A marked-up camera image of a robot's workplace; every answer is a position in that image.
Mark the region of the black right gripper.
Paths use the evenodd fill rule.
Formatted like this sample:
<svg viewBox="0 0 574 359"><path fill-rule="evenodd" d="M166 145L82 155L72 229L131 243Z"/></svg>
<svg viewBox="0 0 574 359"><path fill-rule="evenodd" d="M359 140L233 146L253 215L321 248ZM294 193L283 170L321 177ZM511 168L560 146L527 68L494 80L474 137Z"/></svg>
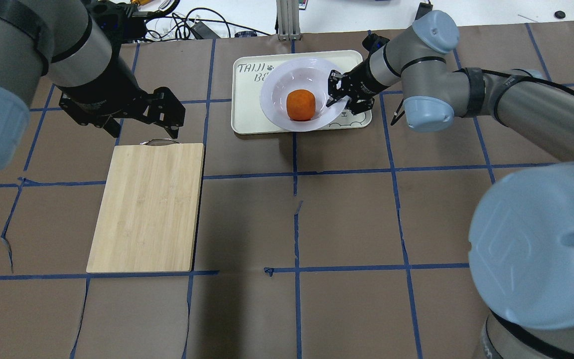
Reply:
<svg viewBox="0 0 574 359"><path fill-rule="evenodd" d="M371 111L373 96L382 92L382 84L375 79L369 63L360 63L346 73L331 70L327 84L329 98L325 106L346 108L348 104L353 116Z"/></svg>

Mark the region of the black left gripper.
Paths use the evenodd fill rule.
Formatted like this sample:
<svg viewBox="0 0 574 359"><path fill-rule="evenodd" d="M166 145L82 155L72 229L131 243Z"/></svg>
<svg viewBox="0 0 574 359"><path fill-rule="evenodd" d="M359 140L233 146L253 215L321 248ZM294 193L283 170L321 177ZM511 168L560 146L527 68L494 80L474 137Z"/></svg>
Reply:
<svg viewBox="0 0 574 359"><path fill-rule="evenodd" d="M93 125L118 139L122 129L118 119L132 119L145 124L154 124L167 131L173 140L178 139L178 130L184 126L185 107L166 87L153 93L141 91L137 97L118 109L103 109L102 105L78 104L62 93L59 107L80 126Z"/></svg>

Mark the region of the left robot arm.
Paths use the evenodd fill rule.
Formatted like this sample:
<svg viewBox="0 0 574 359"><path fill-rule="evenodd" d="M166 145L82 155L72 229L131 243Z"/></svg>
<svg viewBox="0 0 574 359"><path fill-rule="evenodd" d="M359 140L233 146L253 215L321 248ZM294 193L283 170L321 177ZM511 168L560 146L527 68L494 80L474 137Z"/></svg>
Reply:
<svg viewBox="0 0 574 359"><path fill-rule="evenodd" d="M177 5L143 12L137 0L0 0L0 170L29 125L43 76L61 90L59 107L79 125L116 138L118 119L129 118L177 139L184 106L169 88L144 91L120 57L124 43L146 35L148 21Z"/></svg>

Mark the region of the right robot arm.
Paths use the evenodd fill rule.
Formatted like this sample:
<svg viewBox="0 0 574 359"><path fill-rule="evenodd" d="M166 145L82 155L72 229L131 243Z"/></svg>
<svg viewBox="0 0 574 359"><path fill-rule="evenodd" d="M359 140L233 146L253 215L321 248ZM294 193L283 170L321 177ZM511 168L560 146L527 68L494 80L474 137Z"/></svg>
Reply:
<svg viewBox="0 0 574 359"><path fill-rule="evenodd" d="M469 359L489 310L467 267L493 181L554 158L489 116L421 134L389 125L399 94L358 130L301 135L303 359Z"/></svg>

